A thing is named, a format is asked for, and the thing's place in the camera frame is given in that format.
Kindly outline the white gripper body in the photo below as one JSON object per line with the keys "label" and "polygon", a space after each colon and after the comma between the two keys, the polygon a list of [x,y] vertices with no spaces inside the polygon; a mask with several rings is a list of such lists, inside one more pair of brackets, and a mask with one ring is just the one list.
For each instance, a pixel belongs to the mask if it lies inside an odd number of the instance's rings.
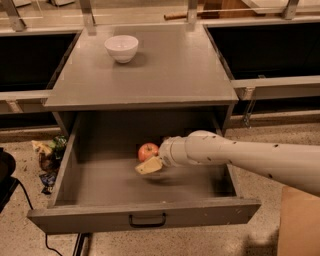
{"label": "white gripper body", "polygon": [[184,137],[169,137],[163,141],[159,148],[159,157],[167,167],[178,167],[187,164],[188,158],[185,150]]}

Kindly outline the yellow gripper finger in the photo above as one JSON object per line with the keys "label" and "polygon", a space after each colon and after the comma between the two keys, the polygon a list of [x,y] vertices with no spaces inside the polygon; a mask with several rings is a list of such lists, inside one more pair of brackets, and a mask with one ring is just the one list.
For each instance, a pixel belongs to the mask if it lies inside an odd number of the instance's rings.
{"label": "yellow gripper finger", "polygon": [[162,161],[158,156],[151,156],[144,162],[138,164],[135,170],[141,175],[146,175],[161,170],[162,166]]}

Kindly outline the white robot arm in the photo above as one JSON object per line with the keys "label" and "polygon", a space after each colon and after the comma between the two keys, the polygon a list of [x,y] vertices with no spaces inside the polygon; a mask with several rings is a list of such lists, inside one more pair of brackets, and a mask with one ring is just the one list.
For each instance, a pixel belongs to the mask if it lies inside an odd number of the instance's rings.
{"label": "white robot arm", "polygon": [[158,154],[135,170],[145,175],[164,167],[223,164],[320,195],[320,146],[316,145],[241,142],[200,130],[164,140]]}

